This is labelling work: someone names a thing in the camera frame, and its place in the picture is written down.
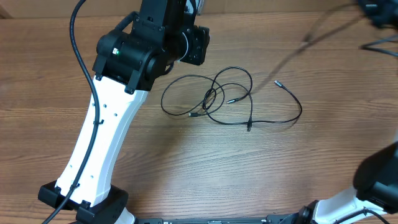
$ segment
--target wooden table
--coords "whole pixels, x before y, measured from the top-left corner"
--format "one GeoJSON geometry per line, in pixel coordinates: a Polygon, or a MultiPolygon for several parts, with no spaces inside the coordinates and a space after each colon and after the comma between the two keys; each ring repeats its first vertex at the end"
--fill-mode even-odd
{"type": "MultiPolygon", "coordinates": [[[[139,217],[263,217],[297,212],[315,199],[348,188],[358,164],[390,144],[398,121],[396,59],[358,46],[378,34],[368,21],[328,38],[269,72],[301,44],[319,12],[203,16],[211,29],[206,62],[177,64],[156,80],[116,163],[113,184],[129,192],[139,217]],[[208,118],[170,117],[160,96],[174,79],[214,77],[237,65],[254,79],[254,119],[287,119],[297,105],[273,84],[279,79],[303,104],[291,124],[220,126],[208,118]]],[[[319,31],[334,29],[355,12],[340,12],[319,31]]],[[[120,17],[78,18],[76,39],[88,67],[98,39],[120,17]]],[[[0,223],[41,223],[52,211],[37,200],[41,185],[65,168],[86,115],[90,90],[68,36],[69,19],[0,20],[0,223]]],[[[248,85],[231,71],[221,83],[248,85]]],[[[182,111],[203,99],[210,82],[187,79],[165,97],[182,111]]],[[[227,99],[242,95],[228,90],[227,99]]],[[[249,100],[225,105],[215,116],[246,121],[249,100]]],[[[74,220],[61,212],[53,223],[74,220]]],[[[398,216],[387,216],[398,223],[398,216]]],[[[365,223],[380,223],[375,219],[365,223]]]]}

